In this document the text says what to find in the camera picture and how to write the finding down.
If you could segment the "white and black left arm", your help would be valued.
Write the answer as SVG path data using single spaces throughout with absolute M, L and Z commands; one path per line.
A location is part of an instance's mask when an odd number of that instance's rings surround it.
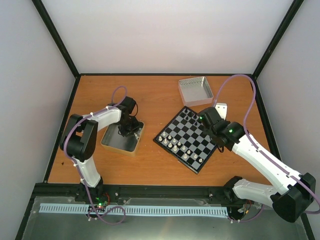
M 123 140 L 138 139 L 143 128 L 141 122 L 131 115 L 137 102 L 124 97 L 120 103 L 111 103 L 104 109 L 87 115 L 72 114 L 60 140 L 60 149 L 71 159 L 80 175 L 80 182 L 87 185 L 86 195 L 92 201 L 103 198 L 104 188 L 99 185 L 101 175 L 95 166 L 93 154 L 98 132 L 110 125 L 118 128 L 117 134 Z

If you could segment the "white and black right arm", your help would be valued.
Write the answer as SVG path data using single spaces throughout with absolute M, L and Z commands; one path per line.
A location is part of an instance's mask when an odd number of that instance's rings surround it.
M 217 107 L 207 107 L 198 113 L 204 132 L 221 150 L 228 149 L 258 170 L 270 185 L 231 179 L 235 198 L 258 202 L 277 213 L 283 220 L 294 223 L 315 201 L 316 179 L 301 174 L 280 161 L 261 146 L 238 122 L 226 120 Z

